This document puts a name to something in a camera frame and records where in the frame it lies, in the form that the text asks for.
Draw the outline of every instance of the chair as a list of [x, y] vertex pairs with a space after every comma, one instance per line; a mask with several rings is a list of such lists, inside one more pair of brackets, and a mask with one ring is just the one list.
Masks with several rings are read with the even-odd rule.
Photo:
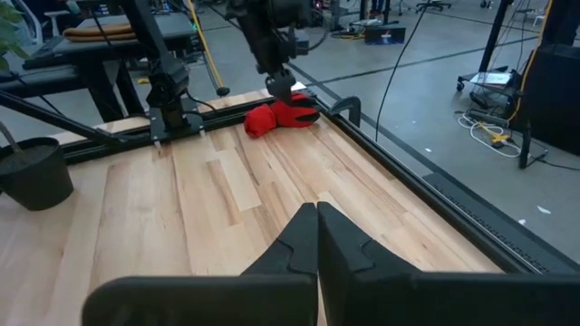
[[427, 2], [417, 4], [417, 10], [415, 12], [419, 12], [421, 10], [427, 10], [427, 8], [439, 8], [439, 11], [443, 11], [444, 7], [448, 9], [451, 8], [450, 3], [444, 3], [440, 0], [427, 0]]
[[30, 10], [28, 5], [24, 2], [24, 0], [13, 0], [14, 7], [19, 9], [22, 12], [24, 17], [24, 22], [28, 27], [28, 32], [30, 34], [30, 39], [33, 41], [34, 44], [42, 44], [44, 42], [43, 39], [43, 25], [41, 22], [36, 18], [33, 11]]
[[65, 14], [71, 14], [71, 12], [69, 12], [67, 10], [59, 10], [59, 11], [45, 12], [44, 13], [45, 16], [47, 16], [51, 19], [51, 25], [53, 26], [53, 37], [61, 34], [61, 32], [58, 30], [58, 23], [56, 22], [56, 17], [61, 16], [61, 15], [65, 15]]

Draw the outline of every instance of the desk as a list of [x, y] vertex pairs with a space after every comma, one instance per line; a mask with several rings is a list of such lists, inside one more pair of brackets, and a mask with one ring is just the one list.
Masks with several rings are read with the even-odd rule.
[[[219, 109], [265, 96], [210, 103]], [[123, 275], [239, 274], [308, 201], [332, 203], [422, 270], [499, 272], [325, 118], [261, 139], [236, 125], [70, 171], [75, 191], [52, 209], [26, 212], [0, 197], [0, 324], [78, 325], [87, 294]]]
[[[156, 15], [155, 20], [170, 51], [186, 48], [190, 44], [190, 37], [195, 32], [184, 14]], [[101, 17], [99, 21], [103, 25], [128, 22], [125, 15]], [[92, 19], [87, 19], [79, 25], [79, 27], [90, 26], [95, 26]], [[53, 50], [56, 54], [66, 55], [76, 66], [105, 122], [124, 117], [121, 104], [112, 90], [115, 82], [127, 113], [144, 112], [125, 64], [126, 59], [145, 56], [144, 48], [137, 40], [111, 41], [111, 43], [114, 50], [110, 49], [106, 42], [74, 43], [63, 40]]]

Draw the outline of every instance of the gray floor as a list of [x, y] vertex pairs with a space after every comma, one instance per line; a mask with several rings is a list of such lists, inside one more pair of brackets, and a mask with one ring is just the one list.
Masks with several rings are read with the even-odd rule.
[[[358, 10], [353, 1], [344, 2], [343, 6]], [[530, 7], [544, 5], [545, 1], [532, 0]], [[507, 15], [508, 19], [512, 11], [513, 8]], [[518, 221], [525, 220], [525, 227], [580, 262], [580, 238], [577, 236], [580, 221], [575, 219], [580, 210], [580, 194], [576, 191], [580, 173], [543, 164], [519, 170], [514, 159], [503, 158], [479, 145], [469, 136], [469, 131], [456, 122], [454, 112], [469, 107], [468, 93], [472, 90], [468, 85], [463, 93], [456, 92], [457, 76], [474, 72], [479, 67], [495, 13], [493, 7], [479, 8], [479, 0], [459, 0], [450, 10], [425, 14], [394, 77], [380, 118], [381, 125], [509, 216]], [[347, 16], [341, 21], [347, 24], [355, 17]], [[405, 12], [401, 17], [391, 15], [392, 20], [398, 19], [410, 28], [417, 17], [414, 12]], [[496, 50], [495, 66], [516, 66], [521, 49], [520, 62], [523, 64], [536, 44], [539, 26], [533, 27], [533, 19], [528, 19], [524, 22], [526, 31], [522, 34], [518, 29], [522, 26], [522, 18], [518, 16], [513, 24], [515, 28], [503, 34], [500, 43], [504, 45]], [[263, 88], [265, 77], [256, 73], [254, 58], [242, 34], [208, 8], [200, 19], [207, 30], [206, 37], [216, 65], [232, 94]], [[321, 35], [319, 29], [309, 32], [313, 39]], [[301, 72], [307, 74], [295, 75], [298, 81], [312, 85], [323, 99], [331, 103], [336, 95], [360, 97], [366, 117], [362, 129], [374, 136], [374, 122], [382, 93], [401, 48], [401, 45], [367, 46], [362, 41], [329, 38], [310, 55], [293, 61]], [[206, 68], [198, 63], [190, 68], [192, 93], [202, 100], [216, 98]], [[144, 99], [149, 86], [136, 87]], [[87, 91], [48, 98], [66, 114], [83, 123], [100, 122]], [[0, 112], [2, 120], [18, 139], [57, 131], [8, 110]], [[417, 174], [429, 173], [417, 159], [390, 139], [380, 136], [379, 142]], [[559, 149], [549, 149], [549, 161], [580, 167], [578, 157]], [[541, 148], [534, 146], [532, 151], [540, 153]], [[549, 210], [550, 214], [543, 213], [539, 206]]]

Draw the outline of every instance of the wooden tabletop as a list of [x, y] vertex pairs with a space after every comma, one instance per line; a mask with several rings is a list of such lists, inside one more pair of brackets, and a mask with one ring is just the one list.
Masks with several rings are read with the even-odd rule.
[[75, 191], [52, 209], [0, 197], [0, 324], [78, 325], [88, 293], [125, 275], [239, 274], [320, 200], [421, 270], [500, 272], [325, 119], [261, 139], [236, 125], [70, 171]]

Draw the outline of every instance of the red glove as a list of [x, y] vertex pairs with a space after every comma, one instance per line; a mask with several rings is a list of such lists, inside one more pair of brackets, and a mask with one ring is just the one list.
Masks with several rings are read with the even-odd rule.
[[270, 105], [270, 109], [275, 115], [278, 126], [303, 128], [312, 125], [320, 118], [318, 109], [313, 107], [315, 104], [314, 100], [303, 94], [294, 94], [291, 105], [275, 101]]
[[258, 138], [276, 127], [276, 117], [267, 104], [262, 104], [247, 113], [244, 127], [251, 138]]

